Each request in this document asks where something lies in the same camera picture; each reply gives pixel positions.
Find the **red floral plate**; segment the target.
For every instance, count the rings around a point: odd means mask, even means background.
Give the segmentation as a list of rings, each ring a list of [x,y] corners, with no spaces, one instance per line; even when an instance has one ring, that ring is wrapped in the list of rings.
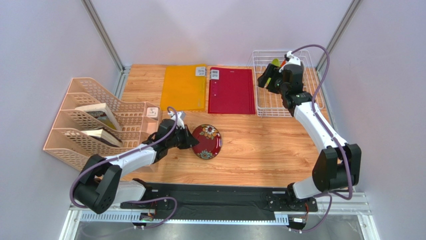
[[[203,160],[215,158],[222,149],[222,135],[216,127],[210,124],[197,126],[192,135],[198,140],[199,144],[192,147],[194,154]]]

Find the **lime green plate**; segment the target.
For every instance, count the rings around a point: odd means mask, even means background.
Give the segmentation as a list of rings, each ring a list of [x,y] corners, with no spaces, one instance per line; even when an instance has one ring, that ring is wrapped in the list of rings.
[[[273,71],[272,71],[272,75],[269,81],[269,85],[272,86],[277,78],[277,73],[279,73],[279,69],[280,69],[280,60],[278,58],[274,58],[271,62],[271,64],[273,65]]]

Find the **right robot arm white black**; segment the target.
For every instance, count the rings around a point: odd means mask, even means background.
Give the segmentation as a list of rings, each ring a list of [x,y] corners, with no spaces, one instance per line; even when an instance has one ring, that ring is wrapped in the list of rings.
[[[283,106],[301,123],[319,152],[311,176],[290,184],[289,195],[304,200],[346,188],[348,195],[338,196],[349,200],[359,182],[362,151],[357,144],[347,143],[326,121],[314,97],[304,91],[303,73],[301,63],[283,67],[270,63],[257,79],[260,88],[281,95]]]

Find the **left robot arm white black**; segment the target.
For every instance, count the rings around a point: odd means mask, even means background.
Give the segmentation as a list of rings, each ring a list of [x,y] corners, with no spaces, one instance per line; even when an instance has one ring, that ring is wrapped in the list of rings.
[[[78,208],[102,214],[111,205],[142,200],[146,185],[142,180],[122,181],[122,177],[142,167],[151,166],[164,158],[169,149],[190,149],[199,144],[187,125],[173,119],[163,120],[157,131],[140,145],[123,153],[89,157],[72,183],[69,197]]]

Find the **lower book in rack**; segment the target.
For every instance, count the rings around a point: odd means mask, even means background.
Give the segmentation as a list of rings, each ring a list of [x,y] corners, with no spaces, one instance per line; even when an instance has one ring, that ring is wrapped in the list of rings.
[[[82,130],[81,132],[110,147],[121,148],[123,146],[123,142],[105,128]]]

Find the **book in rack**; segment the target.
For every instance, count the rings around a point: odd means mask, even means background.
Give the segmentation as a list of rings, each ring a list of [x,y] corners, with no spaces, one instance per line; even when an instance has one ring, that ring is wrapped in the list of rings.
[[[123,142],[105,128],[82,130],[81,132],[110,147],[121,148],[123,146]]]
[[[120,130],[121,126],[115,115],[106,103],[97,103],[76,107],[75,110],[83,111],[113,130]]]

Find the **upper book in rack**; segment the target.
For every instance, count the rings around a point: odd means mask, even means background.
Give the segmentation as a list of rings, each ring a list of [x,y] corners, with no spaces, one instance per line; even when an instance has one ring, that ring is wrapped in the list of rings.
[[[106,103],[97,103],[76,107],[75,110],[83,111],[113,130],[120,130],[121,126],[115,115]]]

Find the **pink magazine file rack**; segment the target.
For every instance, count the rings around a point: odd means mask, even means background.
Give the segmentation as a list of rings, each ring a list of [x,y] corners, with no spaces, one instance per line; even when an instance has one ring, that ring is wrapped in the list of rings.
[[[120,107],[126,103],[135,102],[118,99],[93,78],[73,78],[43,147],[44,151],[69,166],[81,170],[88,158],[94,154],[106,157],[131,150],[132,148],[125,150],[123,146],[106,145],[82,133],[85,130],[104,128],[117,138],[120,137],[122,127],[120,130],[111,129],[88,113],[75,110],[77,107],[99,103],[106,103],[118,121],[117,112],[120,111]]]

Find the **red file folder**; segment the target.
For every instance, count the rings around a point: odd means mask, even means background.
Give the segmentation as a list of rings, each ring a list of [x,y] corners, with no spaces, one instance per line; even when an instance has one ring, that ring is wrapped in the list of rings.
[[[254,115],[253,71],[210,68],[208,113]]]

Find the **small white box in organizer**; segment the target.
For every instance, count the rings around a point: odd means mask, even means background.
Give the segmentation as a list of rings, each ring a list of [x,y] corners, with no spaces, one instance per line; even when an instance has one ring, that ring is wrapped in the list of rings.
[[[146,108],[146,116],[148,118],[152,118],[154,120],[158,120],[160,115],[160,110],[158,107],[147,107]]]

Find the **orange file folder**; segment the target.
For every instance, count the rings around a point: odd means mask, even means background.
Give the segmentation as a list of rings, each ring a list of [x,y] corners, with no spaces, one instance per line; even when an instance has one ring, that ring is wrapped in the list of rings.
[[[203,111],[206,103],[207,66],[170,65],[165,69],[160,108]]]

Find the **pink desk organizer tray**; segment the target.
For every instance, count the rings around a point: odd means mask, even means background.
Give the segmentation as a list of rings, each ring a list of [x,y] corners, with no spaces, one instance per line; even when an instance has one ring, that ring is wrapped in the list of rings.
[[[120,139],[125,150],[133,149],[157,131],[162,113],[149,116],[149,108],[159,110],[150,102],[128,102],[116,113],[121,126]]]

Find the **black base mat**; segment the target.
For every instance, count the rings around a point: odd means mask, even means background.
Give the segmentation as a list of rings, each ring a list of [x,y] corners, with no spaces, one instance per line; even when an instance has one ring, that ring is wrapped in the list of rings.
[[[177,184],[149,182],[142,200],[153,203],[121,203],[122,209],[150,209],[155,217],[167,217],[174,209],[174,220],[271,221],[275,212],[316,213],[314,198],[292,202],[286,188]]]

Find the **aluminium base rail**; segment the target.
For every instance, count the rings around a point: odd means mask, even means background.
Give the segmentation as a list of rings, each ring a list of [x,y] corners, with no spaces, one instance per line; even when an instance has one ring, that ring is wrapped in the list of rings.
[[[150,183],[143,203],[104,213],[71,206],[60,239],[378,240],[367,197],[335,195],[291,203],[281,187]]]

